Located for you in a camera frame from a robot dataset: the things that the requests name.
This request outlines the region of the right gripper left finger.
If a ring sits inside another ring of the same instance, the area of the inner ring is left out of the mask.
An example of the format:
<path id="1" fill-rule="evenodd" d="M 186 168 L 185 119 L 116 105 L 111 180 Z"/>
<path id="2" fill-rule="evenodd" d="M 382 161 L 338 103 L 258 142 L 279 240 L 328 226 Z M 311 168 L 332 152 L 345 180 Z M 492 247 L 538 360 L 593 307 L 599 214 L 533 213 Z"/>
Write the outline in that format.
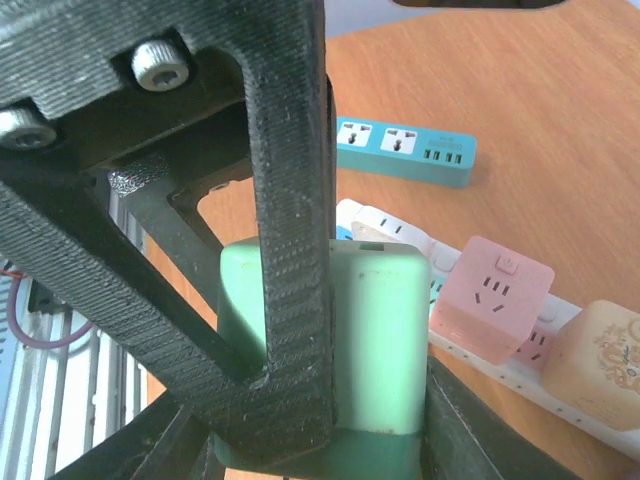
<path id="1" fill-rule="evenodd" d="M 210 429 L 171 395 L 163 394 L 129 424 L 55 479 L 222 479 Z"/>

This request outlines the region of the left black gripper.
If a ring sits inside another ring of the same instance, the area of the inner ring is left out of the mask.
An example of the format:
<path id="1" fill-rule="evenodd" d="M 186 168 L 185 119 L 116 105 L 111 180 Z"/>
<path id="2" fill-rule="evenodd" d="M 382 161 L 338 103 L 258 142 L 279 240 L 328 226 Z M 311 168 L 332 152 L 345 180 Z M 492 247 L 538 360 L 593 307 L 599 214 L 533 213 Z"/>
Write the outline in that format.
<path id="1" fill-rule="evenodd" d="M 244 60 L 221 49 L 180 50 L 178 63 L 144 86 L 134 51 L 112 59 L 76 49 L 4 49 L 1 104 L 29 107 L 52 128 L 40 146 L 1 153 L 4 180 L 42 180 L 114 169 L 125 208 L 213 310 L 222 244 L 197 211 L 201 178 L 249 152 Z"/>

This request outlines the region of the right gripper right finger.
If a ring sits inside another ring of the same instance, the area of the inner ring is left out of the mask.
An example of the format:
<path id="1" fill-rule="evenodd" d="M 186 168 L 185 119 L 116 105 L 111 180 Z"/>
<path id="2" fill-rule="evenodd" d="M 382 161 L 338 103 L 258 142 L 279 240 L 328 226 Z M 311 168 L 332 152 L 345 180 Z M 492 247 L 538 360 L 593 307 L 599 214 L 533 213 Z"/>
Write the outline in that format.
<path id="1" fill-rule="evenodd" d="M 422 477 L 575 480 L 504 422 L 436 357 L 428 358 Z"/>

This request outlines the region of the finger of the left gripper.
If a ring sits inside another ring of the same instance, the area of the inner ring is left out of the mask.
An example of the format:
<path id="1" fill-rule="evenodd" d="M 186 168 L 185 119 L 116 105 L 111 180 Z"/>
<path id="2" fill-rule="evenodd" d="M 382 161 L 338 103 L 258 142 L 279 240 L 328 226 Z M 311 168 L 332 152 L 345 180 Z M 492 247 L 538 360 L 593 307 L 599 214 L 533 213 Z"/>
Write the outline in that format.
<path id="1" fill-rule="evenodd" d="M 107 59 L 134 51 L 133 73 L 144 86 L 161 84 L 157 71 L 178 63 L 182 49 L 244 60 L 247 157 L 181 179 L 203 197 L 228 182 L 253 182 L 261 279 L 251 290 L 261 294 L 264 353 L 215 332 L 117 228 L 92 184 L 95 173 L 114 169 L 1 177 L 1 250 L 238 452 L 298 456 L 324 446 L 336 421 L 329 278 L 336 147 L 323 4 L 5 1 L 4 49 L 76 49 Z M 1 104 L 1 153 L 18 140 L 53 139 L 31 108 Z M 212 310 L 225 319 L 222 253 L 223 246 Z"/>

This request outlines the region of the pink cube socket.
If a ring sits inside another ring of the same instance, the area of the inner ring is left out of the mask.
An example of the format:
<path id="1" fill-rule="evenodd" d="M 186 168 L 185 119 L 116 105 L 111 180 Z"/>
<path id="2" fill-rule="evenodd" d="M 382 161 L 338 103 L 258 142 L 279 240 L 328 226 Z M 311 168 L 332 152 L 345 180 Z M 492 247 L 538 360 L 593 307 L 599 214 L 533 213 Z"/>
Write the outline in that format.
<path id="1" fill-rule="evenodd" d="M 554 277 L 551 267 L 473 236 L 444 281 L 430 329 L 501 365 L 529 337 Z"/>

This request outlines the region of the beige cube socket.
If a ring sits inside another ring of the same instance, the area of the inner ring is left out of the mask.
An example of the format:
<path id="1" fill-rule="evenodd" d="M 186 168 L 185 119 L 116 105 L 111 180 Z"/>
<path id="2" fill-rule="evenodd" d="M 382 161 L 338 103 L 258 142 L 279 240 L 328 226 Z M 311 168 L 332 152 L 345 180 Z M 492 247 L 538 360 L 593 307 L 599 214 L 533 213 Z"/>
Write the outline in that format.
<path id="1" fill-rule="evenodd" d="M 541 374 L 552 397 L 621 432 L 639 428 L 639 314 L 607 300 L 558 332 Z"/>

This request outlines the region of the green wall charger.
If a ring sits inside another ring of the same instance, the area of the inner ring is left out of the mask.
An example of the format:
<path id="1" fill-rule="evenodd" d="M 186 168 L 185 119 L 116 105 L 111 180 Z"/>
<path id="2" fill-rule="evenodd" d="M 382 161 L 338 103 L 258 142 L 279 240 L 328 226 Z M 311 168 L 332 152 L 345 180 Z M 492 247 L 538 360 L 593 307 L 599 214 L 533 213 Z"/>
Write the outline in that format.
<path id="1" fill-rule="evenodd" d="M 227 468 L 304 479 L 418 479 L 431 267 L 415 247 L 333 240 L 337 425 L 329 444 L 271 466 L 222 440 Z"/>

